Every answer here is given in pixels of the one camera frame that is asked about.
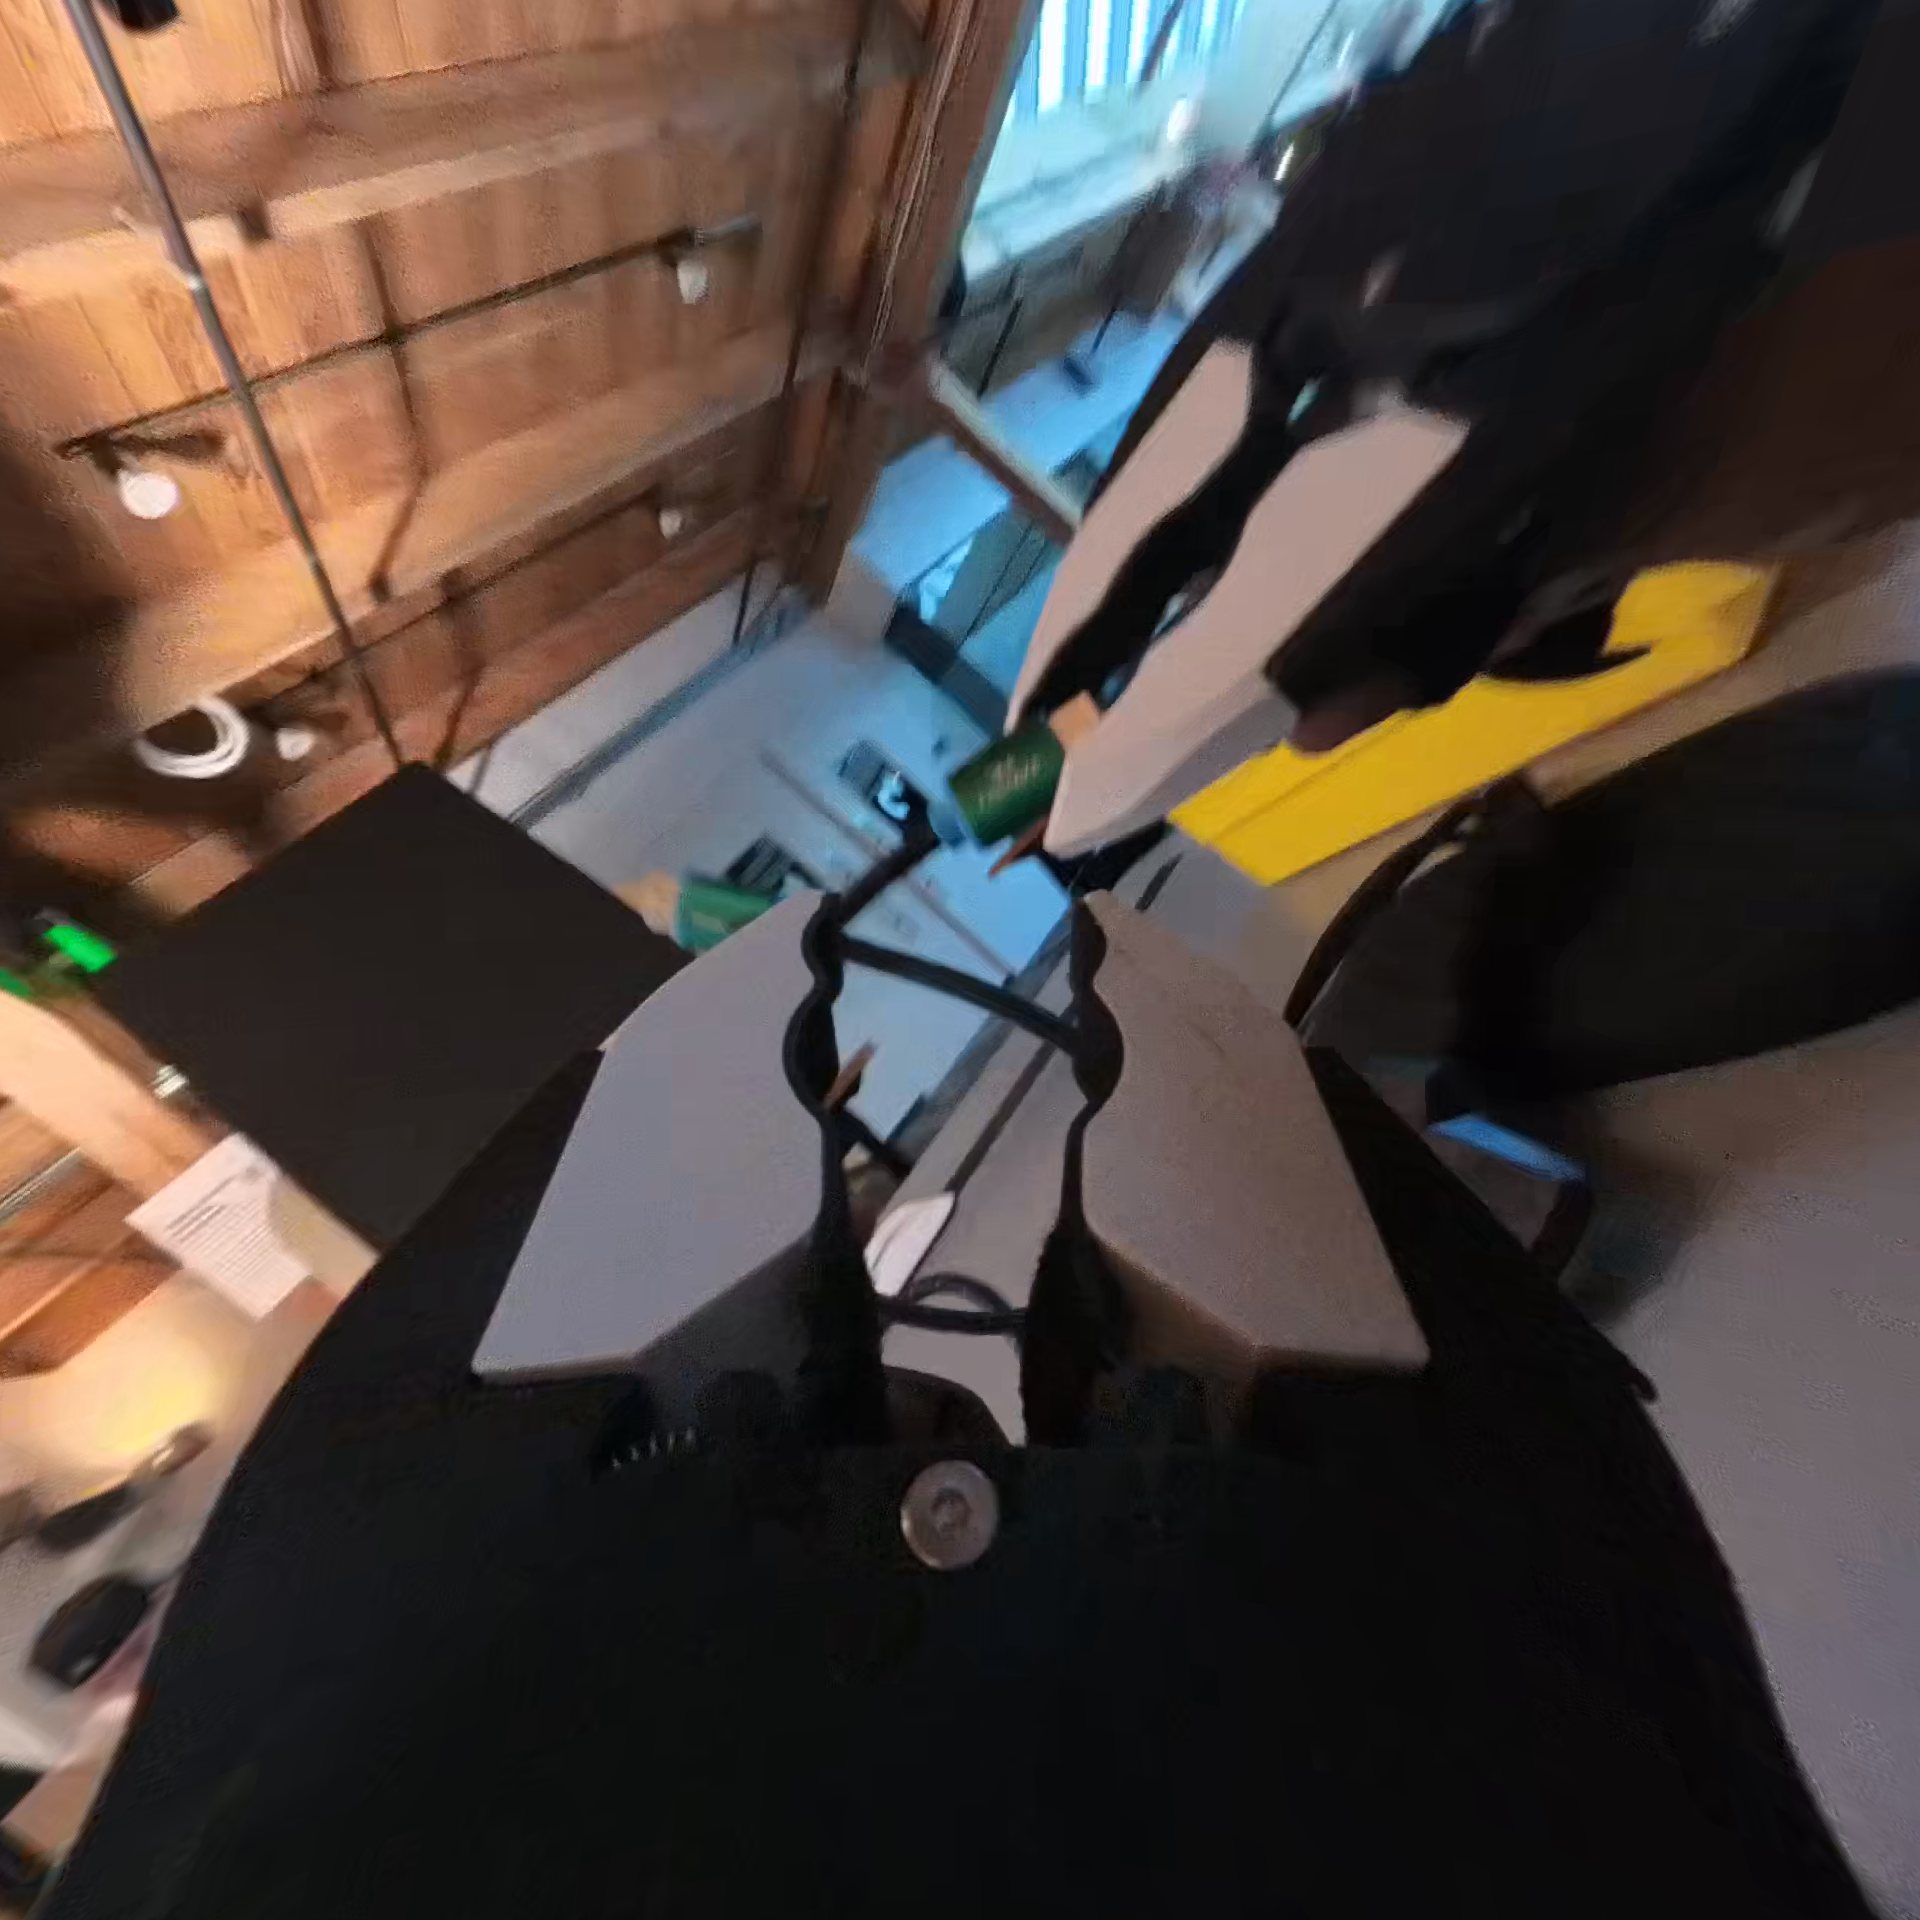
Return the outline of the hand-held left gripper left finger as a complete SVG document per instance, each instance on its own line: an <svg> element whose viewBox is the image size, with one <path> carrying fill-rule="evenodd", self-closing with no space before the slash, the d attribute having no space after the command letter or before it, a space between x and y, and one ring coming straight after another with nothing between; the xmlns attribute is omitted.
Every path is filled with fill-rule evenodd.
<svg viewBox="0 0 1920 1920"><path fill-rule="evenodd" d="M839 906L776 903L616 1028L477 1338L480 1383L611 1383L612 1445L884 1438L827 1106Z"/></svg>

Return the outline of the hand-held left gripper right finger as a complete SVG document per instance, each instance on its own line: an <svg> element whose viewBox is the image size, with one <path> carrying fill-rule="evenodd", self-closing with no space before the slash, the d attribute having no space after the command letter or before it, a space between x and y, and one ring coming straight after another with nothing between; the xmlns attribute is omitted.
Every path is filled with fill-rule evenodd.
<svg viewBox="0 0 1920 1920"><path fill-rule="evenodd" d="M1078 1110L1023 1312L1023 1435L1250 1435L1271 1387L1429 1372L1288 1022L1110 893L1072 911Z"/></svg>

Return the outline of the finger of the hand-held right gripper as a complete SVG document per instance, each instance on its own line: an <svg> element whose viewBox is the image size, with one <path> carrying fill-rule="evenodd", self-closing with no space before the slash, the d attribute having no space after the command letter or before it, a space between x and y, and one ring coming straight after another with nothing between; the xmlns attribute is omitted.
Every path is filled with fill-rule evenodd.
<svg viewBox="0 0 1920 1920"><path fill-rule="evenodd" d="M1197 611L1150 645L1117 701L1064 752L1045 850L1103 847L1278 748L1295 710L1267 677L1271 656L1468 436L1463 421L1400 404L1299 453Z"/></svg>
<svg viewBox="0 0 1920 1920"><path fill-rule="evenodd" d="M1004 733L1030 728L1141 666L1167 600L1213 582L1283 470L1283 414L1261 410L1261 358L1213 341L1116 461L1051 579Z"/></svg>

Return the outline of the yellow plastic bin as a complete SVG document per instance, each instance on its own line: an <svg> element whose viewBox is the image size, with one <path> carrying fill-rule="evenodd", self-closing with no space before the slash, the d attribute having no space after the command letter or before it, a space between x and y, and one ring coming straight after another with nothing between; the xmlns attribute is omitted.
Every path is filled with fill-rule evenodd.
<svg viewBox="0 0 1920 1920"><path fill-rule="evenodd" d="M1171 822L1260 885L1308 872L1740 666L1782 575L1650 567L1611 606L1562 620L1450 701L1396 714L1331 754L1248 758Z"/></svg>

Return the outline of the person's right forearm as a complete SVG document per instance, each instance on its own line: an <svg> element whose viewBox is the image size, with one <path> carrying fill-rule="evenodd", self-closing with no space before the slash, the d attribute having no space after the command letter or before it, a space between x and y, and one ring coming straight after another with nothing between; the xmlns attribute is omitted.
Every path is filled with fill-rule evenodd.
<svg viewBox="0 0 1920 1920"><path fill-rule="evenodd" d="M1714 350L1650 455L1639 567L1770 565L1917 515L1917 242L1847 252Z"/></svg>

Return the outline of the black board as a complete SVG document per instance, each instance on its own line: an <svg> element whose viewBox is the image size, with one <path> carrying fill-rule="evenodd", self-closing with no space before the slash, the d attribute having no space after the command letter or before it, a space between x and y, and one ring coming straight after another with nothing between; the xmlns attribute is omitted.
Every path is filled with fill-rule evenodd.
<svg viewBox="0 0 1920 1920"><path fill-rule="evenodd" d="M410 763L101 974L104 1011L380 1253L683 948Z"/></svg>

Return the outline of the white paper sheet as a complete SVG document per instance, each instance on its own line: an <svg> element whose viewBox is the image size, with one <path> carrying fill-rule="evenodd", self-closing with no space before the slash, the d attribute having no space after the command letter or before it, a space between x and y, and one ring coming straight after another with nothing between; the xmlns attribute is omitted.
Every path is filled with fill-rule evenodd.
<svg viewBox="0 0 1920 1920"><path fill-rule="evenodd" d="M227 1136L133 1207L128 1228L229 1308L259 1320L314 1280L277 1223L279 1186L270 1157L244 1136Z"/></svg>

